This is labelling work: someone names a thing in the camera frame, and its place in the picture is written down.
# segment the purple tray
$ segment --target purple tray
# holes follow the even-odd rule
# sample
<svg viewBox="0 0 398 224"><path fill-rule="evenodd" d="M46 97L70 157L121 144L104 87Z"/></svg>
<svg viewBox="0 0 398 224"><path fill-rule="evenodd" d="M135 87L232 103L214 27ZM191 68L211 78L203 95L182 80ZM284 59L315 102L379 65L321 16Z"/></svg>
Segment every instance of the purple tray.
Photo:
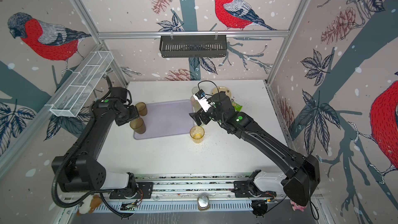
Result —
<svg viewBox="0 0 398 224"><path fill-rule="evenodd" d="M194 121L190 100L167 101L147 104L148 113L143 116L147 130L143 134L134 132L135 139L158 138L189 133Z"/></svg>

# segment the bullfinch illustration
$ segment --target bullfinch illustration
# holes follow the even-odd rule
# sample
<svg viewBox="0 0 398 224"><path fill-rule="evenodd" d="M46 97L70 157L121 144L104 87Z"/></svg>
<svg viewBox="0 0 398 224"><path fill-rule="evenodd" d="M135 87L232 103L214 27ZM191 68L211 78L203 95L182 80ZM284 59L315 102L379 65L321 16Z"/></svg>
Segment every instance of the bullfinch illustration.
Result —
<svg viewBox="0 0 398 224"><path fill-rule="evenodd" d="M65 71L68 69L68 59L78 53L79 43L90 34L75 31L59 24L49 24L32 16L19 12L8 19L8 28L12 37L20 37L39 56L53 61L65 61Z"/></svg>
<svg viewBox="0 0 398 224"><path fill-rule="evenodd" d="M251 9L250 4L243 0L214 0L215 11L217 18L226 25L226 30L229 28L240 28L250 25L260 25L269 30L274 28L265 24Z"/></svg>
<svg viewBox="0 0 398 224"><path fill-rule="evenodd" d="M385 172L380 172L373 164L368 165L380 174L381 181L378 183L385 184L384 176L398 170L398 81L393 82L375 99L371 106L370 120L371 135L358 132L356 125L352 122L349 123L354 126L357 135L373 140L390 160L391 166Z"/></svg>

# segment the bird head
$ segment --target bird head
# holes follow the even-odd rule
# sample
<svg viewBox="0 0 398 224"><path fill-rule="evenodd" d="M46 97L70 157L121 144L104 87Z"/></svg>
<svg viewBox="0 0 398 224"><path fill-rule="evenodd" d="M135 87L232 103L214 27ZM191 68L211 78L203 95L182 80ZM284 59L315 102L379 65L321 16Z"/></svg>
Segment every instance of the bird head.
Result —
<svg viewBox="0 0 398 224"><path fill-rule="evenodd" d="M23 12L18 12L8 19L8 28L12 37L27 38L25 23L32 19L32 16Z"/></svg>

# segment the wire basket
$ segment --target wire basket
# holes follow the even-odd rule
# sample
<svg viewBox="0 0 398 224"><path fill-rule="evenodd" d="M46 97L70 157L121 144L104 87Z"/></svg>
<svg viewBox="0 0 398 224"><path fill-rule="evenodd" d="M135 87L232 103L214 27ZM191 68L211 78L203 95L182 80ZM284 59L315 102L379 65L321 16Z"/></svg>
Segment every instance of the wire basket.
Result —
<svg viewBox="0 0 398 224"><path fill-rule="evenodd" d="M224 57L226 56L226 35L162 36L160 53L162 57Z"/></svg>
<svg viewBox="0 0 398 224"><path fill-rule="evenodd" d="M56 116L76 117L113 61L109 51L94 52L90 61L77 74L72 83L53 104L50 111Z"/></svg>

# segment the green packet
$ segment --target green packet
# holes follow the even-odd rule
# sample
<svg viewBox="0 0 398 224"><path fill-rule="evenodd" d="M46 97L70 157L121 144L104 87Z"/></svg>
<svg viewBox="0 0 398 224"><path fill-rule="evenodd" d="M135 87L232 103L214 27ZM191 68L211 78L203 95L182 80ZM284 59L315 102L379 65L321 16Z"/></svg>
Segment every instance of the green packet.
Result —
<svg viewBox="0 0 398 224"><path fill-rule="evenodd" d="M232 103L232 106L235 108L235 110L240 112L240 110L242 109L242 106L239 105L238 103L236 103L235 101L233 101L231 103Z"/></svg>

